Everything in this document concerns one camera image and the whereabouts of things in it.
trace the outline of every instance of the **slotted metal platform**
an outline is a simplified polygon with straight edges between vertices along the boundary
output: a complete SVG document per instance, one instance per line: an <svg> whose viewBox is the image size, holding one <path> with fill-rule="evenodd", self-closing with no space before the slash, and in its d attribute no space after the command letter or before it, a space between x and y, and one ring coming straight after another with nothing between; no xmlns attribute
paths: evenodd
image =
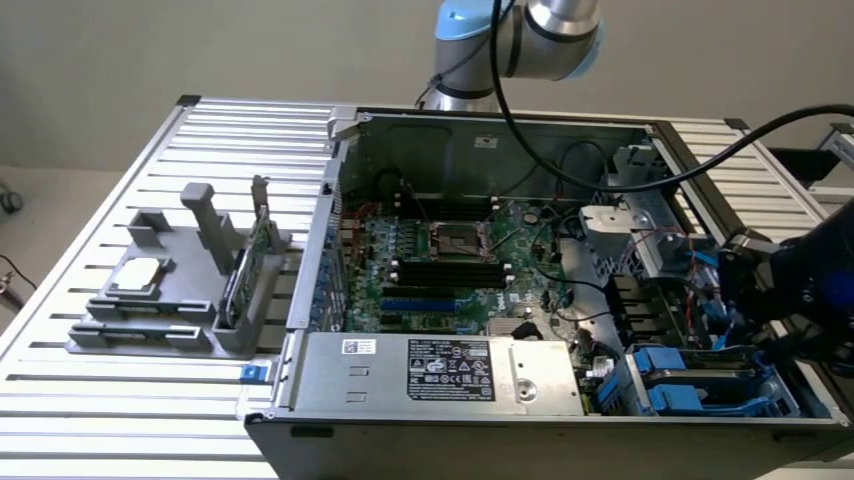
<svg viewBox="0 0 854 480"><path fill-rule="evenodd" d="M209 98L175 108L0 338L0 478L275 478L238 420L271 393L239 384L247 362L70 355L63 344L131 242L123 225L137 209L163 208L171 224L194 225L179 195L189 181L207 182L217 208L249 228L258 174L271 179L273 219L294 232L253 363L273 360L330 159L330 111ZM744 134L718 120L666 120L701 159ZM781 170L757 146L712 172L748 225L776 240L824 215Z"/></svg>

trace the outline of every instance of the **floor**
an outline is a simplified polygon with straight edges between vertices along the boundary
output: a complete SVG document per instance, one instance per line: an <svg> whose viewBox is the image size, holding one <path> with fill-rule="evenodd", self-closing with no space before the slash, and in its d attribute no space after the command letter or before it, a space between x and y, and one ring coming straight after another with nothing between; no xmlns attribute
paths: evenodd
<svg viewBox="0 0 854 480"><path fill-rule="evenodd" d="M122 172L33 169L0 166L0 178L25 197L25 210L0 214L0 253L39 283L74 241L78 232L119 181ZM14 287L29 297L21 280ZM0 311L0 332L14 315ZM769 473L761 480L851 480L854 455L832 464L801 463Z"/></svg>

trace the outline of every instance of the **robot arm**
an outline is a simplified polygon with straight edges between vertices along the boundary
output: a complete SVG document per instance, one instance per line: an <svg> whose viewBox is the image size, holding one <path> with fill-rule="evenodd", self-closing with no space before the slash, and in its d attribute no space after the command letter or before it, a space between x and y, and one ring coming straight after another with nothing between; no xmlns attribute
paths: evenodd
<svg viewBox="0 0 854 480"><path fill-rule="evenodd" d="M854 377L854 200L780 245L752 230L738 232L718 264L724 300L746 319L742 341L769 321L793 320L795 331L767 341L764 361L795 356Z"/></svg>
<svg viewBox="0 0 854 480"><path fill-rule="evenodd" d="M500 68L508 78L562 80L593 65L605 28L598 0L502 0ZM437 61L422 108L497 111L486 46L492 0L446 0Z"/></svg>

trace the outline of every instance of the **cable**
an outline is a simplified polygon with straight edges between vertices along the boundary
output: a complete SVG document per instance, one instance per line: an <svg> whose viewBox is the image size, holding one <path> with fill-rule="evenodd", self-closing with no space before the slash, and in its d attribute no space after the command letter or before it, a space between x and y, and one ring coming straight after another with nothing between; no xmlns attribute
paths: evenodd
<svg viewBox="0 0 854 480"><path fill-rule="evenodd" d="M605 153L605 149L602 148L602 145L600 145L597 142L593 142L590 140L581 140L574 144L572 144L569 147L566 147L566 150L564 150L564 153L561 154L561 160L558 161L558 169L564 171L564 161L566 160L566 156L577 147L584 147L585 145L592 146L597 150L597 152L600 152L600 157L602 158L602 171L608 173L609 155L608 153ZM556 196L557 197L564 196L564 180L561 179L558 179L556 183Z"/></svg>
<svg viewBox="0 0 854 480"><path fill-rule="evenodd" d="M602 148L602 146L590 141L590 140L581 140L576 143L573 143L569 147L566 147L566 150L564 150L564 153L561 154L561 159L558 161L560 163L560 168L561 170L564 170L564 160L566 160L566 156L568 154L573 151L573 149L576 149L577 147L581 147L584 145L592 145L598 151L600 154L602 155L602 161L605 163L605 169L608 171L608 161L609 161L609 157L608 154L605 153L605 149ZM537 173L537 170L540 169L540 164L534 164L534 166L532 167L532 169L528 171L528 173L525 174L525 176L517 181L517 183L514 183L510 187L508 187L502 192L500 192L497 194L497 196L504 197L506 195L510 194L510 192L513 192L517 188L520 188L525 182L528 182L532 177L534 176L534 173ZM558 189L560 189L560 195L564 195L564 182L561 180L558 180L558 183L556 185L556 193L558 194Z"/></svg>
<svg viewBox="0 0 854 480"><path fill-rule="evenodd" d="M502 0L493 1L493 17L490 21L490 71L493 74L493 84L496 88L496 97L498 99L498 105L501 107L502 116L505 117L505 123L508 124L508 128L513 133L522 149L529 154L529 156L534 159L541 167L546 169L549 173L552 173L561 180L577 185L580 187L590 188L593 190L606 192L606 193L634 193L634 192L645 192L648 190L660 190L669 187L676 187L680 183L690 180L706 173L710 169L721 165L725 160L728 160L733 155L736 155L745 147L748 147L752 143L765 137L769 133L780 129L781 127L789 125L791 123L808 118L815 117L817 115L828 115L828 114L840 114L847 115L849 117L854 117L854 105L845 104L832 104L832 105L819 105L815 107L803 108L793 112L789 112L769 123L763 125L760 128L753 130L748 135L740 138L729 147L724 149L718 155L716 155L706 163L700 165L698 167L688 170L686 172L680 173L672 177L664 178L650 183L645 183L641 185L621 185L621 186L608 186L598 185L588 180L577 178L561 171L554 165L545 160L534 148L532 144L526 140L520 127L517 125L517 121L513 118L513 114L510 112L510 106L508 105L508 98L505 97L505 89L502 88L502 80L501 74L498 71L498 25L500 25L500 13L501 13L501 2Z"/></svg>
<svg viewBox="0 0 854 480"><path fill-rule="evenodd" d="M534 235L534 240L532 240L532 249L530 249L530 255L532 255L532 263L534 264L534 268L537 269L537 272L546 277L549 280L558 282L558 283L566 283L569 285L586 285L592 288L594 288L596 290L598 290L602 294L605 294L605 288L602 288L600 285L597 285L596 283L592 282L586 282L584 280L568 280L566 278L561 278L561 277L556 277L554 275L552 275L549 272L546 272L542 267L540 266L540 262L537 261L537 256L534 255L534 245L537 245L537 241L540 240L541 235L544 234L544 231L546 230L546 227L549 227L550 222L546 222L544 224L544 226L541 227L541 229L537 231L537 234Z"/></svg>
<svg viewBox="0 0 854 480"><path fill-rule="evenodd" d="M612 312L600 312L596 315L590 315L589 317L585 318L566 318L564 315L561 315L561 312L556 312L558 313L558 316L561 317L561 320L565 320L568 322L586 322L588 320L593 320L594 318L600 318L600 317L605 317L606 315L610 315Z"/></svg>
<svg viewBox="0 0 854 480"><path fill-rule="evenodd" d="M513 10L513 7L514 7L516 3L517 3L517 0L510 0L510 3L508 4L508 8L505 9L505 13L502 13L501 20L498 21L497 24L494 24L494 25L490 24L492 28L494 28L498 25L501 25L501 23L505 21L505 19L508 18L508 14L510 13L510 10ZM418 99L416 100L416 108L418 108L420 110L422 108L425 108L425 105L420 105L420 104L422 103L422 100L424 100L425 96L430 93L430 91L434 88L437 88L437 85L440 85L442 83L442 77L450 75L457 70L460 70L464 67L464 65L466 65L472 61L473 58L476 58L476 55L484 49L484 47L486 46L489 41L490 41L490 38L488 36L488 38L485 38L481 41L481 43L476 46L476 48L472 49L472 51L466 54L466 56L464 58L461 58L460 62L457 62L448 69L445 69L445 71L437 73L430 78L430 82L428 82L428 88L425 88L425 91L422 92L422 94L418 96Z"/></svg>
<svg viewBox="0 0 854 480"><path fill-rule="evenodd" d="M15 262L10 259L10 257L7 257L6 255L0 255L0 258L9 262L10 266L13 267L13 270L15 270L15 273L18 273L18 276L22 277L22 280L25 280L30 284L34 290L38 290L39 289L38 285L34 283L33 280L30 280L30 278L27 278L27 275L23 274L23 272L18 268L18 265L15 265Z"/></svg>
<svg viewBox="0 0 854 480"><path fill-rule="evenodd" d="M525 176L517 181L517 183L514 183L510 187L508 187L505 189L505 191L497 193L496 195L498 197L504 197L508 194L510 194L510 192L513 192L517 188L520 188L522 186L522 184L525 182L528 182L532 179L532 176L534 175L534 173L537 172L537 169L540 168L540 165L534 164L534 166L532 167L532 169L529 170L529 173L525 174Z"/></svg>

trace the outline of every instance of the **warning label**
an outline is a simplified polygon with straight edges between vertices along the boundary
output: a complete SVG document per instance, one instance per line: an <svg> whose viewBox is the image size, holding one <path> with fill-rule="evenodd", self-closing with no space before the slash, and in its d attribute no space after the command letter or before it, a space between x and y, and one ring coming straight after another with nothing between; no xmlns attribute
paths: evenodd
<svg viewBox="0 0 854 480"><path fill-rule="evenodd" d="M489 341L412 339L408 367L413 400L496 401Z"/></svg>

